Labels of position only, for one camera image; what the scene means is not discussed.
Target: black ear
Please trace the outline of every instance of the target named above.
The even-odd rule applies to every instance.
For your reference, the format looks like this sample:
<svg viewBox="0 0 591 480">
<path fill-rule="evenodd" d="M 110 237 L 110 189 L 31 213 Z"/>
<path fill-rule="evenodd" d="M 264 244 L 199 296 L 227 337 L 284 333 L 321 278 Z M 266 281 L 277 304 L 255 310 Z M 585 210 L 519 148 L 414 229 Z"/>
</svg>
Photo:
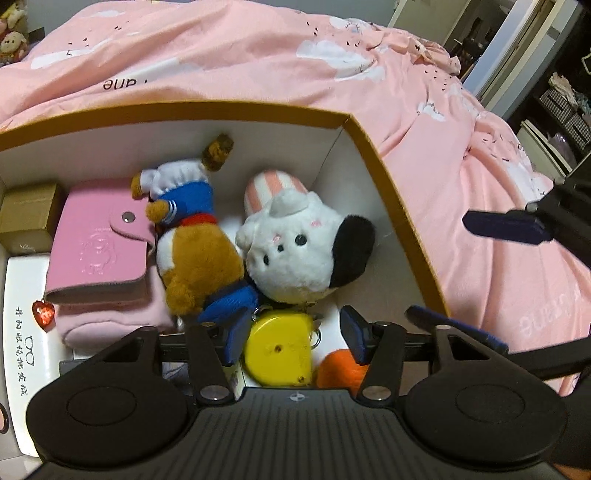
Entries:
<svg viewBox="0 0 591 480">
<path fill-rule="evenodd" d="M 375 228 L 369 220 L 357 215 L 345 217 L 333 245 L 335 266 L 330 288 L 342 287 L 361 276 L 374 249 L 374 242 Z"/>
</svg>

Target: pink duvet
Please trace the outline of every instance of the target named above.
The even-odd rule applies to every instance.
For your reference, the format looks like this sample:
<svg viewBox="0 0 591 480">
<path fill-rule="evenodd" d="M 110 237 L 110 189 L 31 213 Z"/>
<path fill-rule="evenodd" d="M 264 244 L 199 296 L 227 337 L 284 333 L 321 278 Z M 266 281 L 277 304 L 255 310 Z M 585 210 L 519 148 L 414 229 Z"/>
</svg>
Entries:
<svg viewBox="0 0 591 480">
<path fill-rule="evenodd" d="M 250 99 L 352 113 L 382 154 L 453 315 L 513 351 L 589 333 L 589 271 L 555 242 L 477 238 L 469 208 L 523 207 L 551 188 L 483 111 L 437 44 L 359 20 L 243 0 L 84 9 L 0 69 L 0 131 L 64 112 L 173 99 Z M 561 393 L 570 381 L 557 382 Z"/>
</svg>

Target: orange plush toy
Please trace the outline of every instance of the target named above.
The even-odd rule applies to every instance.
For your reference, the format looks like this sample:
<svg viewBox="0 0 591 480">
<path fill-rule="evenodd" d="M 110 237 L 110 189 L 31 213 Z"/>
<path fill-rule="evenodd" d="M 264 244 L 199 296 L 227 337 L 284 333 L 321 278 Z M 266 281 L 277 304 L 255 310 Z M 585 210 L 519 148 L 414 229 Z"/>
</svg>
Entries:
<svg viewBox="0 0 591 480">
<path fill-rule="evenodd" d="M 351 351 L 344 348 L 328 354 L 316 370 L 318 388 L 348 388 L 357 395 L 368 366 L 358 365 Z"/>
</svg>

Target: stuffed toy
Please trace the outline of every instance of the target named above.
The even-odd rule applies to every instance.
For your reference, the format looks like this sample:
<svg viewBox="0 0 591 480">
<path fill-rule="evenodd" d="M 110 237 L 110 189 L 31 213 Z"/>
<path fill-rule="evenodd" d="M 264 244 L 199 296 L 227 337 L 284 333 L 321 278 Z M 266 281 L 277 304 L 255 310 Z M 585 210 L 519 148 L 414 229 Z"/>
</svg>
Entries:
<svg viewBox="0 0 591 480">
<path fill-rule="evenodd" d="M 375 229 L 357 215 L 341 215 L 314 192 L 280 171 L 249 183 L 248 216 L 236 234 L 248 275 L 269 299 L 288 304 L 318 301 L 365 271 Z"/>
<path fill-rule="evenodd" d="M 8 23 L 6 20 L 0 18 L 0 42 L 9 34 Z"/>
<path fill-rule="evenodd" d="M 233 142 L 225 135 L 200 160 L 144 170 L 131 183 L 134 198 L 150 196 L 150 221 L 165 229 L 156 262 L 173 314 L 198 314 L 198 322 L 223 322 L 240 307 L 254 310 L 257 294 L 244 281 L 243 261 L 217 225 L 208 173 L 221 168 Z"/>
<path fill-rule="evenodd" d="M 15 63 L 27 54 L 27 39 L 19 32 L 8 33 L 0 43 L 0 62 Z"/>
<path fill-rule="evenodd" d="M 0 20 L 6 22 L 9 30 L 18 31 L 22 34 L 25 34 L 25 31 L 22 31 L 23 28 L 20 24 L 22 24 L 22 20 L 26 18 L 26 7 L 20 2 L 12 4 L 2 15 L 0 15 Z"/>
</svg>

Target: stuffed animals on shelf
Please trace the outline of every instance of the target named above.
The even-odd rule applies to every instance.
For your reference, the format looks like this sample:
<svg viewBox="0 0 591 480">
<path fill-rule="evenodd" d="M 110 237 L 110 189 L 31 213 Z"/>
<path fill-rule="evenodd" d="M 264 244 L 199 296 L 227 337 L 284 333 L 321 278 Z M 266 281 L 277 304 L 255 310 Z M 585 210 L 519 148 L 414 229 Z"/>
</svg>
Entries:
<svg viewBox="0 0 591 480">
<path fill-rule="evenodd" d="M 0 15 L 0 66 L 22 60 L 28 51 L 27 10 L 13 3 Z"/>
<path fill-rule="evenodd" d="M 27 39 L 19 32 L 10 32 L 0 43 L 0 64 L 21 61 L 27 54 Z"/>
</svg>

